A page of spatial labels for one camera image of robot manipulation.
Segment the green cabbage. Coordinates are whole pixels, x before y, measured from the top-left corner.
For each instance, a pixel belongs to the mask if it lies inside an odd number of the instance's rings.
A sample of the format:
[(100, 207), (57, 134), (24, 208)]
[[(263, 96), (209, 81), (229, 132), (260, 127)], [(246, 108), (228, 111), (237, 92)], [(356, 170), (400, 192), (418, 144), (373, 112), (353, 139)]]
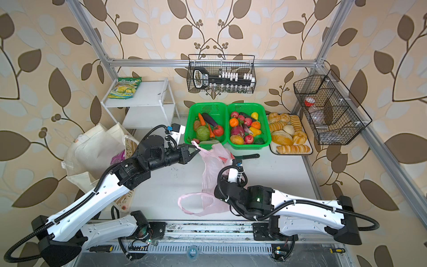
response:
[(208, 141), (210, 140), (210, 130), (207, 126), (200, 126), (196, 130), (196, 138), (199, 141)]

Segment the pink plastic grocery bag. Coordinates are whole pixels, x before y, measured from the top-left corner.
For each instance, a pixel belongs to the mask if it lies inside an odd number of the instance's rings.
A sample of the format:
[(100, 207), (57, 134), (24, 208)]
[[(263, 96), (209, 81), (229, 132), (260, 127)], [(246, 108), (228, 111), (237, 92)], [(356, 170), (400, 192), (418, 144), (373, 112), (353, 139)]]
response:
[[(202, 148), (195, 141), (191, 141), (191, 144), (195, 145), (196, 148), (200, 150), (199, 155), (201, 155), (205, 163), (205, 170), (202, 176), (202, 191), (198, 193), (181, 195), (177, 202), (179, 208), (185, 214), (198, 217), (227, 212), (229, 210), (229, 205), (217, 199), (214, 196), (214, 191), (218, 184), (218, 174), (220, 170), (226, 166), (231, 165), (234, 156), (221, 143), (213, 144), (211, 150)], [(182, 200), (193, 196), (199, 196), (201, 198), (201, 212), (194, 213), (192, 211), (186, 210), (182, 206)]]

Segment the brown potato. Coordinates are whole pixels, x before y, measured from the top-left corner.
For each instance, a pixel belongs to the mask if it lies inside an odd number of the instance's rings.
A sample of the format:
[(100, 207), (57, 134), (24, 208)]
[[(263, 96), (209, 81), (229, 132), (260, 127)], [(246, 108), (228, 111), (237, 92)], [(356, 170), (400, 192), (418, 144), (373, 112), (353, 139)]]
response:
[(202, 123), (200, 122), (200, 120), (195, 120), (193, 123), (193, 130), (196, 132), (198, 128), (201, 126), (202, 126)]

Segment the green basket with vegetables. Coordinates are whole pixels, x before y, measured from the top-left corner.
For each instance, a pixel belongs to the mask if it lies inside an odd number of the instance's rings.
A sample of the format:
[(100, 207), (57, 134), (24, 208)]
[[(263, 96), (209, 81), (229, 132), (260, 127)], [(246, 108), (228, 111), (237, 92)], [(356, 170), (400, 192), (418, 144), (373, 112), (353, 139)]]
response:
[[(228, 110), (227, 106), (224, 103), (220, 102), (212, 102), (212, 103), (196, 103), (190, 107), (189, 116), (187, 118), (186, 130), (184, 142), (186, 144), (191, 145), (191, 141), (195, 141), (196, 143), (200, 143), (196, 138), (196, 132), (193, 130), (193, 123), (195, 120), (199, 120), (199, 113), (208, 113), (217, 123), (218, 125), (224, 128), (224, 134), (220, 137), (216, 137), (212, 130), (210, 124), (206, 124), (206, 126), (210, 130), (210, 140), (219, 140), (222, 145), (225, 145), (229, 138), (229, 123), (228, 123)], [(200, 145), (202, 148), (210, 150), (212, 145)]]

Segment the red tomato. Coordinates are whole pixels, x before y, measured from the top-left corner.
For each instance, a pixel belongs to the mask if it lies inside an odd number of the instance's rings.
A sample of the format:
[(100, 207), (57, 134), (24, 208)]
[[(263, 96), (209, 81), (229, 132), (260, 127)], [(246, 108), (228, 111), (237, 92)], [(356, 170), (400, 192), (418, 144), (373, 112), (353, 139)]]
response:
[(213, 128), (212, 132), (216, 137), (220, 137), (224, 134), (224, 128), (220, 125), (217, 125)]

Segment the magenta snack bag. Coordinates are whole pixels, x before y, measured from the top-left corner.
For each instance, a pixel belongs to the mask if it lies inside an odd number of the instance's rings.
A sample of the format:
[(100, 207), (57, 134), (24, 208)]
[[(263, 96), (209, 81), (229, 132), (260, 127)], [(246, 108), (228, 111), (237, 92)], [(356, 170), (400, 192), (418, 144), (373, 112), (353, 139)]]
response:
[(110, 165), (118, 164), (126, 159), (126, 151), (123, 150), (119, 152), (117, 155), (113, 156), (110, 162)]

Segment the yellow-green snack packet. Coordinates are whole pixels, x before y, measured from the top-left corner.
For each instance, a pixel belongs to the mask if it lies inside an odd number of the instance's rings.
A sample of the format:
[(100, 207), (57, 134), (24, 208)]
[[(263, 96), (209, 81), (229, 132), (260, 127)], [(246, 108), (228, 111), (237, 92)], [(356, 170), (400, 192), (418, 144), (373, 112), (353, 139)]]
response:
[(107, 97), (119, 100), (131, 99), (134, 97), (141, 82), (142, 79), (140, 77), (118, 78)]

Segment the cream canvas tote bag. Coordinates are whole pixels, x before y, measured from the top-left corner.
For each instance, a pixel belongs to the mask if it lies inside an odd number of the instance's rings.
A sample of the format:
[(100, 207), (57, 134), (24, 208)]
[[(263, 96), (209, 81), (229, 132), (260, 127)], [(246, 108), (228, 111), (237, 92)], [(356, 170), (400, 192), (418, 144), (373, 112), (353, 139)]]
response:
[(68, 148), (61, 165), (67, 172), (67, 180), (85, 194), (95, 188), (113, 156), (125, 150), (128, 159), (138, 144), (139, 141), (120, 123), (110, 129), (98, 124), (78, 136)]

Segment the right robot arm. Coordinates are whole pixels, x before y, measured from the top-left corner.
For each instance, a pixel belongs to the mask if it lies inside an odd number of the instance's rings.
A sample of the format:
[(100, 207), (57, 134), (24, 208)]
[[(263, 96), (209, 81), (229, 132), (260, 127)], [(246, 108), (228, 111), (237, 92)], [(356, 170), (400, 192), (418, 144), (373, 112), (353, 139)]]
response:
[(323, 234), (343, 244), (361, 245), (360, 232), (380, 227), (377, 220), (355, 212), (347, 196), (314, 200), (261, 185), (248, 186), (241, 160), (222, 168), (216, 181), (217, 199), (246, 220), (268, 221), (273, 236)]

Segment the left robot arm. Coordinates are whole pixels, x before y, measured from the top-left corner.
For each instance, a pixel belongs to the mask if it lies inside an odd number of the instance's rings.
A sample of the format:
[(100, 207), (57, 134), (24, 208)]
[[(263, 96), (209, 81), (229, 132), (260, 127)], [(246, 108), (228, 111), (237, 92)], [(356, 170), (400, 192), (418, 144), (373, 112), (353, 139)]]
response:
[(151, 177), (151, 172), (173, 164), (186, 164), (200, 152), (195, 145), (179, 144), (184, 126), (162, 125), (165, 137), (148, 133), (133, 155), (109, 166), (94, 189), (50, 217), (32, 222), (33, 232), (18, 241), (4, 255), (8, 263), (42, 258), (50, 267), (61, 267), (81, 251), (103, 242), (131, 237), (148, 225), (140, 211), (99, 224), (89, 221), (114, 200), (126, 195)]

